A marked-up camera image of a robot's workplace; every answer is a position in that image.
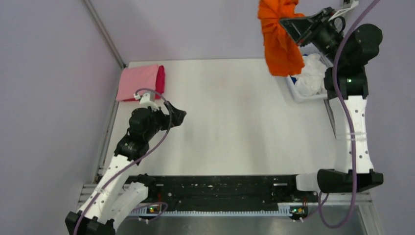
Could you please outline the orange t shirt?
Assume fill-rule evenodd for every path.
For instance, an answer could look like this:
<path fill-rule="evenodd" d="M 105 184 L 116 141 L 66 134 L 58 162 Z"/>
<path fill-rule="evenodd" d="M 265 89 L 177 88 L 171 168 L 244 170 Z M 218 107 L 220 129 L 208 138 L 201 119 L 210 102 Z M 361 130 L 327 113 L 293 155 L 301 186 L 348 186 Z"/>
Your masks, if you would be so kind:
<path fill-rule="evenodd" d="M 279 23 L 282 18 L 304 16 L 295 12 L 297 4 L 297 0 L 260 0 L 258 4 L 264 57 L 273 76 L 297 75 L 304 67 L 299 47 Z"/>

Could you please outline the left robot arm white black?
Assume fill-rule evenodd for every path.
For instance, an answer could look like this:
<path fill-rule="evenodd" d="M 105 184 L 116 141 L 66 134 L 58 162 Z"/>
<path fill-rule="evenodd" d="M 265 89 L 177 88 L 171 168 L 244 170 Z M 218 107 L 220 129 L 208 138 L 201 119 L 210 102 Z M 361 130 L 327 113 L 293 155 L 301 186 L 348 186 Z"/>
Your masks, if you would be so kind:
<path fill-rule="evenodd" d="M 77 212 L 69 212 L 65 224 L 71 235 L 114 235 L 124 219 L 141 202 L 152 202 L 157 189 L 141 182 L 132 182 L 127 190 L 119 192 L 143 158 L 154 151 L 150 140 L 159 132 L 169 133 L 180 126 L 186 111 L 164 102 L 165 114 L 150 102 L 132 111 L 129 127 L 118 142 L 111 162 L 92 194 Z"/>

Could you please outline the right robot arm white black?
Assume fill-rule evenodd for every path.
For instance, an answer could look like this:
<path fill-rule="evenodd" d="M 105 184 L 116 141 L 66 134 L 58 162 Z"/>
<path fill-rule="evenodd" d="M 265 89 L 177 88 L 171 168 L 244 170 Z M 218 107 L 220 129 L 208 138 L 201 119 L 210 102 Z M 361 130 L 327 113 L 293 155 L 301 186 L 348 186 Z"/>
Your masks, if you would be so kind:
<path fill-rule="evenodd" d="M 313 44 L 331 63 L 325 72 L 324 87 L 334 120 L 336 160 L 333 168 L 299 174 L 287 188 L 287 196 L 301 201 L 307 191 L 323 193 L 363 192 L 384 182 L 374 170 L 366 132 L 369 95 L 365 66 L 376 57 L 383 40 L 382 30 L 365 23 L 344 33 L 335 26 L 339 16 L 327 7 L 319 13 L 299 18 L 282 18 L 281 26 L 294 42 Z"/>

